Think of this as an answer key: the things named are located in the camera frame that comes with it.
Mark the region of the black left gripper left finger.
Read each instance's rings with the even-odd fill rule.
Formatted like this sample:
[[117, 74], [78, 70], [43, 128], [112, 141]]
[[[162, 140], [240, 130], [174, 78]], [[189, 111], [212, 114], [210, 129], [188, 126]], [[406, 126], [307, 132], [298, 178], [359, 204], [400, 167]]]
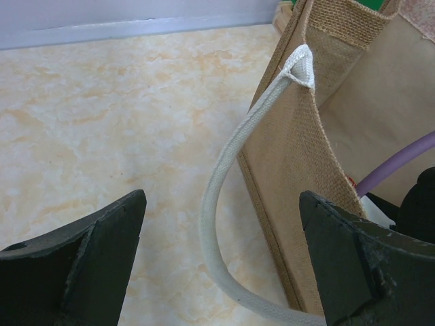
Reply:
[[1, 250], [1, 324], [117, 325], [146, 204], [138, 189]]

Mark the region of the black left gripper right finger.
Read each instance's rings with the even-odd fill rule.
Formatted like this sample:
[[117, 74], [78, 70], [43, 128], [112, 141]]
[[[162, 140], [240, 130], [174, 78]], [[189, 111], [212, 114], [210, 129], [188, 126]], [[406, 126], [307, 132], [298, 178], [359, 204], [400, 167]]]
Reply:
[[299, 210], [328, 325], [434, 324], [433, 244], [310, 191]]

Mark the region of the tan canvas tote bag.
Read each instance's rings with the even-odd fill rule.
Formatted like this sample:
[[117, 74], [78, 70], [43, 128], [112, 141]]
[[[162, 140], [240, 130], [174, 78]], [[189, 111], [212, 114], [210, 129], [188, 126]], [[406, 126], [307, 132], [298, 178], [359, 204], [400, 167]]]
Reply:
[[[238, 162], [288, 305], [247, 290], [217, 240], [218, 196]], [[297, 1], [246, 118], [225, 144], [199, 218], [218, 287], [283, 325], [328, 325], [300, 218], [300, 194], [396, 224], [368, 198], [400, 206], [434, 167], [434, 2]]]

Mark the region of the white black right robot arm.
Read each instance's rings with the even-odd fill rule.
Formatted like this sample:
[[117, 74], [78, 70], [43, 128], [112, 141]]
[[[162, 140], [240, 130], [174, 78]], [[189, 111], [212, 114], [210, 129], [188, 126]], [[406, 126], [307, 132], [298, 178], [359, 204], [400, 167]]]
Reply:
[[367, 193], [389, 219], [393, 230], [434, 244], [434, 167], [424, 170], [408, 191], [402, 204], [396, 206], [374, 194]]

